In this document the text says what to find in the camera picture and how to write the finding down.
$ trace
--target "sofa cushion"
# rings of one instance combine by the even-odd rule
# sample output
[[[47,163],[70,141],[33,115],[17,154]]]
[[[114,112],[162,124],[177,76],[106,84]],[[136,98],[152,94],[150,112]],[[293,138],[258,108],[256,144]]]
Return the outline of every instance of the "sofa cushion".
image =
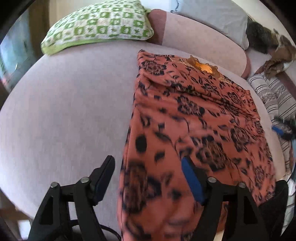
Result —
[[[153,9],[148,19],[154,29],[148,42],[192,53],[245,79],[249,76],[245,51],[218,31],[160,9]]]
[[[41,43],[48,55],[74,45],[147,40],[153,29],[139,0],[109,0],[83,7],[55,23]]]

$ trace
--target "striped fabric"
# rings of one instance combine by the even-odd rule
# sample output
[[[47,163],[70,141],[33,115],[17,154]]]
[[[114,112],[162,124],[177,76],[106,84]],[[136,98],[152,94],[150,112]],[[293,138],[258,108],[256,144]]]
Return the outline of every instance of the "striped fabric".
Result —
[[[265,105],[273,125],[282,128],[280,123],[274,120],[274,116],[283,119],[295,118],[296,100],[278,78],[275,77],[269,80],[264,73],[261,73],[248,78],[247,81]],[[281,138],[279,140],[284,153],[286,171],[290,173],[289,152],[291,142]]]

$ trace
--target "blue gripper pad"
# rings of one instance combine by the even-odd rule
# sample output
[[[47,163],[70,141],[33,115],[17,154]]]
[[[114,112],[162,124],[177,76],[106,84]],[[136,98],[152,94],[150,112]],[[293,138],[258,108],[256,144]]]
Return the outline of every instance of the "blue gripper pad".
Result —
[[[183,157],[181,160],[182,171],[193,194],[194,200],[203,205],[206,201],[203,187],[201,182],[198,180],[193,168],[194,163],[187,157]]]

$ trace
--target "brown fabric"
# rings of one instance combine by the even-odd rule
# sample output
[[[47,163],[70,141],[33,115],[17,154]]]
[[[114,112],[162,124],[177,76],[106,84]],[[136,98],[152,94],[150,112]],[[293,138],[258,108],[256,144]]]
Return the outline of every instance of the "brown fabric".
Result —
[[[276,74],[284,71],[284,63],[294,61],[296,48],[283,35],[280,37],[280,47],[272,55],[272,58],[265,62],[264,72],[268,79],[275,77]]]
[[[247,54],[246,54],[246,57],[247,57],[246,69],[244,70],[244,72],[243,72],[243,74],[241,76],[245,80],[249,77],[250,72],[251,72],[251,61],[250,61]]]
[[[162,45],[163,35],[165,33],[166,14],[165,11],[160,9],[153,9],[148,14],[148,19],[154,30],[154,35],[152,38],[148,39],[147,42]]]
[[[279,53],[276,55],[276,51],[273,49],[269,50],[269,54],[272,56],[272,58],[277,57]],[[264,71],[264,65],[262,65],[255,74],[261,74]],[[291,80],[291,78],[287,75],[285,71],[279,72],[275,74],[275,77],[277,77],[281,83],[289,90],[290,94],[293,96],[294,99],[296,99],[296,86]]]
[[[203,210],[181,170],[187,155],[222,183],[245,182],[257,205],[269,200],[273,159],[250,91],[192,57],[141,50],[138,65],[119,182],[123,240],[187,240]]]

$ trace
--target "white pillow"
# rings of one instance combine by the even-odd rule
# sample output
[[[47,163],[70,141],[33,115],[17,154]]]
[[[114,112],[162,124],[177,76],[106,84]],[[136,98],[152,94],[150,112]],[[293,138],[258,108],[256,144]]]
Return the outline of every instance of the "white pillow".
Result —
[[[247,49],[248,16],[232,0],[170,0],[170,6],[171,12],[203,23]]]

